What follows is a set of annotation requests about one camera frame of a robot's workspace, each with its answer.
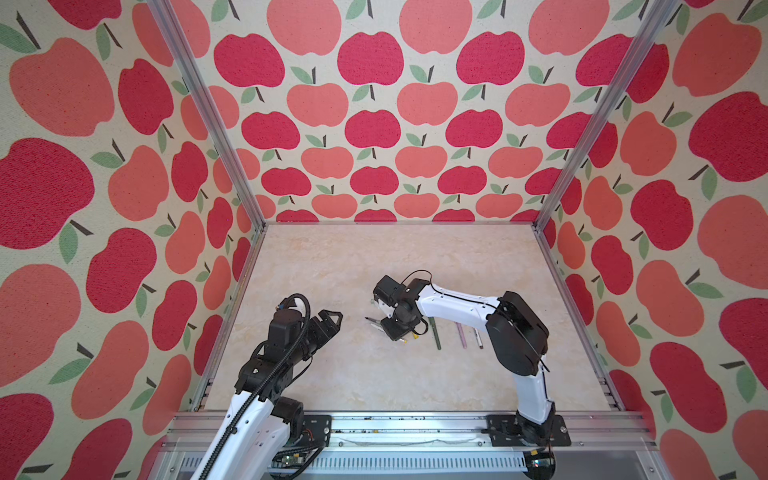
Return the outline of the dark green pen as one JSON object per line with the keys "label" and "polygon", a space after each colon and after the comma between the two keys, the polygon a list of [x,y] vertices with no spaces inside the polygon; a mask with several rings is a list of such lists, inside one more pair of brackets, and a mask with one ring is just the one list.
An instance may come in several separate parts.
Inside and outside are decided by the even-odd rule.
{"label": "dark green pen", "polygon": [[440,340],[440,336],[439,336],[439,332],[438,332],[438,328],[437,328],[435,319],[433,317],[427,317],[427,319],[428,319],[429,328],[430,328],[430,330],[432,332],[432,335],[433,335],[433,338],[434,338],[434,341],[435,341],[436,348],[437,348],[438,351],[440,351],[440,350],[442,350],[442,345],[441,345],[441,340]]}

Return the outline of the pink pen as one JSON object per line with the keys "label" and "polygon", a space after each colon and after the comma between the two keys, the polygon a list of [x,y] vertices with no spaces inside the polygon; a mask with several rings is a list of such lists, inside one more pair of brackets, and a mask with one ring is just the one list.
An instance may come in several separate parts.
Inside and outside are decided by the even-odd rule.
{"label": "pink pen", "polygon": [[459,338],[460,338],[460,342],[461,342],[462,348],[466,350],[468,345],[467,345],[467,340],[466,340],[466,336],[465,336],[463,327],[459,323],[456,323],[455,325],[456,325],[456,328],[457,328],[457,331],[458,331],[458,335],[459,335]]}

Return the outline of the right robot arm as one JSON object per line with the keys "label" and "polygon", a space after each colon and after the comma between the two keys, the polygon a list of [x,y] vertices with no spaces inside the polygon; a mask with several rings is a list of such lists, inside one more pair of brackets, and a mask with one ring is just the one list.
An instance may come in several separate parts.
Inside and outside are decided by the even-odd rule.
{"label": "right robot arm", "polygon": [[393,341],[429,317],[485,332],[497,360],[515,380],[519,435],[528,445],[549,442],[556,412],[544,374],[549,330],[519,294],[477,296],[442,289],[425,279],[404,284],[385,276],[374,287],[373,299],[385,314],[380,324]]}

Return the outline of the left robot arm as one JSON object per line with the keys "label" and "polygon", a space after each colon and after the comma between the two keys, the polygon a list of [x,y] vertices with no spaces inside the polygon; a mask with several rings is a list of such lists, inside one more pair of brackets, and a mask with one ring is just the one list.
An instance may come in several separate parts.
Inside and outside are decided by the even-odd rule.
{"label": "left robot arm", "polygon": [[343,314],[322,310],[306,317],[280,307],[267,339],[241,367],[224,420],[200,461],[194,479],[259,479],[271,468],[275,479],[301,475],[329,442],[330,418],[307,423],[302,402],[283,392],[295,378],[294,366],[314,354],[341,329]]}

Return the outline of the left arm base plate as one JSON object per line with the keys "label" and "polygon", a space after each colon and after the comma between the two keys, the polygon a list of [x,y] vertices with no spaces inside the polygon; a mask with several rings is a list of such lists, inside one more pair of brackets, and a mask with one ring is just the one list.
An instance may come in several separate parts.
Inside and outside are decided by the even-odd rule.
{"label": "left arm base plate", "polygon": [[327,447],[332,432],[331,415],[304,415],[300,436],[294,442],[297,447]]}

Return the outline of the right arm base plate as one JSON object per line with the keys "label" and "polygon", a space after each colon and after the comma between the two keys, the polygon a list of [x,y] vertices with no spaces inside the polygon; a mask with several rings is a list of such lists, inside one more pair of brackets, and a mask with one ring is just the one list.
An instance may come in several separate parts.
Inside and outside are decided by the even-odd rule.
{"label": "right arm base plate", "polygon": [[537,424],[521,415],[493,414],[486,416],[482,430],[493,447],[569,447],[569,430],[562,416],[553,414],[543,424]]}

